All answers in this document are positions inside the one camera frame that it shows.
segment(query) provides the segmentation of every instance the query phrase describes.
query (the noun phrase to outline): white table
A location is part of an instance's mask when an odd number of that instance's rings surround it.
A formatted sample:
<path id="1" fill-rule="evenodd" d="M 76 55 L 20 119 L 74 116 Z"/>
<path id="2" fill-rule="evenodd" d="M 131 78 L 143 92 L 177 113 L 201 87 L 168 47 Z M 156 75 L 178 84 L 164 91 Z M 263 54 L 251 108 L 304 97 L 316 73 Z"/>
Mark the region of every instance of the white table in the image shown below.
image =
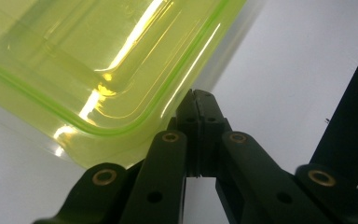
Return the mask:
<path id="1" fill-rule="evenodd" d="M 292 173 L 358 64 L 358 1 L 249 0 L 217 52 L 195 88 Z M 84 170 L 41 149 L 46 137 L 1 108 L 0 117 L 0 223 L 55 215 Z M 187 180 L 185 223 L 227 223 L 212 179 Z"/>

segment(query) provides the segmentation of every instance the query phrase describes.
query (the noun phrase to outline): yellow-green plastic container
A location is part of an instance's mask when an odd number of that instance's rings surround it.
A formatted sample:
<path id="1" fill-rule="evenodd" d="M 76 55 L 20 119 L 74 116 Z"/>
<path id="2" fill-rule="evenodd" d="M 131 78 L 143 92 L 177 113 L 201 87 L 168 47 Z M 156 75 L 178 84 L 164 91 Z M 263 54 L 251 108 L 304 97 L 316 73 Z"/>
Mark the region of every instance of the yellow-green plastic container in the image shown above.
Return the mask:
<path id="1" fill-rule="evenodd" d="M 244 0 L 0 0 L 0 106 L 85 167 L 145 157 Z"/>

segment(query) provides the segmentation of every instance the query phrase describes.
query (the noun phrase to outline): white surface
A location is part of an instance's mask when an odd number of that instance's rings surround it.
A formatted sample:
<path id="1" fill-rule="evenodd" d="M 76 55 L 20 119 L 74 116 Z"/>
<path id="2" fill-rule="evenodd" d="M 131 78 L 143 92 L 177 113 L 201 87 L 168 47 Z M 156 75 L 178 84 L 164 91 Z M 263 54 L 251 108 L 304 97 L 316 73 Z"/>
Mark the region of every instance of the white surface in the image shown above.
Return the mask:
<path id="1" fill-rule="evenodd" d="M 358 1 L 249 0 L 195 86 L 293 172 L 309 161 L 357 64 Z M 54 215 L 84 172 L 38 147 L 0 124 L 0 223 Z M 188 180 L 185 223 L 227 223 L 211 179 Z"/>

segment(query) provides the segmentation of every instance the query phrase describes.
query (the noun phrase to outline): translucent plastic lid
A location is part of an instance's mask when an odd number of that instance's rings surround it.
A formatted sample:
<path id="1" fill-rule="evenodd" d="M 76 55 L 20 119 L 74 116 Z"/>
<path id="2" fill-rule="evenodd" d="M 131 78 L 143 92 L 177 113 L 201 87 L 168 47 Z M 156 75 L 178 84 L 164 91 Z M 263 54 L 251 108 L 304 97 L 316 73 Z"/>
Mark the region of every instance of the translucent plastic lid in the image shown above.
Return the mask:
<path id="1" fill-rule="evenodd" d="M 85 167 L 130 167 L 243 4 L 0 0 L 0 105 Z"/>

